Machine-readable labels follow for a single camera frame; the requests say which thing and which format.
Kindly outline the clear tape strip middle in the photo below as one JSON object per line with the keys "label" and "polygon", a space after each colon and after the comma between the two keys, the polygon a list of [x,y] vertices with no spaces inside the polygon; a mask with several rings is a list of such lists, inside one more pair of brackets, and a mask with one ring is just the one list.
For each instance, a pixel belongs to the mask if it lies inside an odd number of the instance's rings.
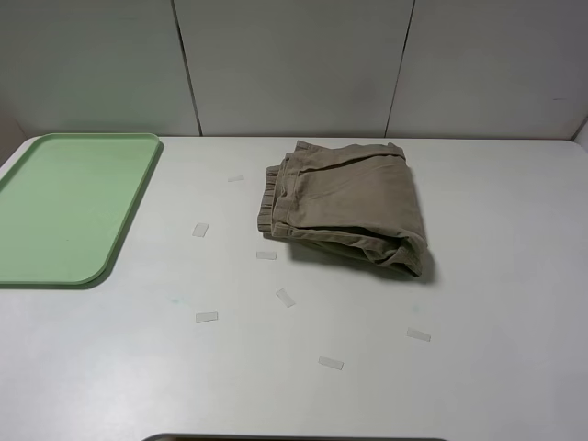
{"label": "clear tape strip middle", "polygon": [[286,308],[290,308],[296,304],[295,300],[283,288],[276,292],[276,296]]}

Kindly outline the clear tape strip bottom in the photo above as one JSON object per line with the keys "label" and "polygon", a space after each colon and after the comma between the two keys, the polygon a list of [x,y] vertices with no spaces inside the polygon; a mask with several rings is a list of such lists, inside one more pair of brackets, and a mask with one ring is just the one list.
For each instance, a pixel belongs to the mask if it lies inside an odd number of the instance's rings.
{"label": "clear tape strip bottom", "polygon": [[332,359],[326,356],[320,356],[318,358],[318,363],[322,366],[336,370],[342,370],[345,365],[343,361]]}

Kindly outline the green plastic tray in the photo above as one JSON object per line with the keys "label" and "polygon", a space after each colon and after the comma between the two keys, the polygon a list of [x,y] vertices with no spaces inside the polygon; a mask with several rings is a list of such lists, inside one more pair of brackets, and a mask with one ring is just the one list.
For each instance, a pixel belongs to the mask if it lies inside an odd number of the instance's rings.
{"label": "green plastic tray", "polygon": [[163,145],[152,134],[48,134],[1,179],[1,284],[77,287],[113,261]]}

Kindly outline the khaki shorts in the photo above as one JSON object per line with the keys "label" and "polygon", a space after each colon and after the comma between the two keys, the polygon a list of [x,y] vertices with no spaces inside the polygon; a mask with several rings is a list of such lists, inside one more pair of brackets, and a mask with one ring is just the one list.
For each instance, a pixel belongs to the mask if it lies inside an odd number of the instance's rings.
{"label": "khaki shorts", "polygon": [[391,142],[330,149],[298,141],[266,169],[257,229],[412,277],[428,252],[412,170]]}

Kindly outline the clear tape strip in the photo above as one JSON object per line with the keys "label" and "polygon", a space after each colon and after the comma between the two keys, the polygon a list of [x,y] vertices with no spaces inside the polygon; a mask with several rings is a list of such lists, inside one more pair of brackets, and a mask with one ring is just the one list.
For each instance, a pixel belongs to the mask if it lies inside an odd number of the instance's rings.
{"label": "clear tape strip", "polygon": [[276,296],[286,308],[290,308],[296,304],[295,300],[283,288],[276,292]]}
{"label": "clear tape strip", "polygon": [[206,233],[209,229],[209,225],[204,222],[199,222],[192,232],[193,237],[203,238],[206,236]]}
{"label": "clear tape strip", "polygon": [[199,312],[196,314],[196,323],[214,322],[219,319],[219,314],[216,311]]}
{"label": "clear tape strip", "polygon": [[406,335],[412,339],[420,340],[429,343],[431,341],[431,335],[413,328],[408,328]]}
{"label": "clear tape strip", "polygon": [[276,251],[257,251],[255,256],[257,259],[260,259],[260,260],[276,260],[277,259],[277,252]]}
{"label": "clear tape strip", "polygon": [[343,361],[332,359],[326,356],[320,356],[318,358],[318,363],[322,366],[336,370],[342,370],[345,365]]}

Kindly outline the clear tape strip lower left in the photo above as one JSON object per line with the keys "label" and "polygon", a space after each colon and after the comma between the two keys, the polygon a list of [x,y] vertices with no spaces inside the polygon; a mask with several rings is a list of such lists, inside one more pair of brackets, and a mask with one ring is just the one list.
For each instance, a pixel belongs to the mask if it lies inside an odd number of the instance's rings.
{"label": "clear tape strip lower left", "polygon": [[219,319],[219,314],[216,311],[199,312],[196,314],[196,323],[214,322]]}

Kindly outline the clear tape strip right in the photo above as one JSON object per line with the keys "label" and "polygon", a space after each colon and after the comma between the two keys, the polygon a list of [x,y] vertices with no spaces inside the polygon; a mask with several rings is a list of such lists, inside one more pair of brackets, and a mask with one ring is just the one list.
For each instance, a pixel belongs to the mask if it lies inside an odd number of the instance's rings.
{"label": "clear tape strip right", "polygon": [[429,343],[431,341],[431,335],[413,328],[408,328],[406,335],[412,339],[420,340]]}

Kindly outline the clear tape strip centre left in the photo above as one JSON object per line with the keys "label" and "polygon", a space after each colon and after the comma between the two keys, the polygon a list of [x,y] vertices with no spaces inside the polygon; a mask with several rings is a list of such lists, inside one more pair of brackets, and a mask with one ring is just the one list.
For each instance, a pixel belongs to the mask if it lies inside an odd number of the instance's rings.
{"label": "clear tape strip centre left", "polygon": [[257,259],[260,259],[260,260],[276,260],[277,259],[277,252],[276,251],[257,251],[255,256]]}

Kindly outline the clear tape strip upper left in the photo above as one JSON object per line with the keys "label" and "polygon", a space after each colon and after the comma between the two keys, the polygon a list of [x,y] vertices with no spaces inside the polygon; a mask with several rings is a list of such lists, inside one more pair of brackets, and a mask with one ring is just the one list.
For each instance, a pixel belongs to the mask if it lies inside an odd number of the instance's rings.
{"label": "clear tape strip upper left", "polygon": [[209,225],[204,222],[199,222],[192,232],[193,237],[203,238],[206,236],[206,233],[209,229]]}

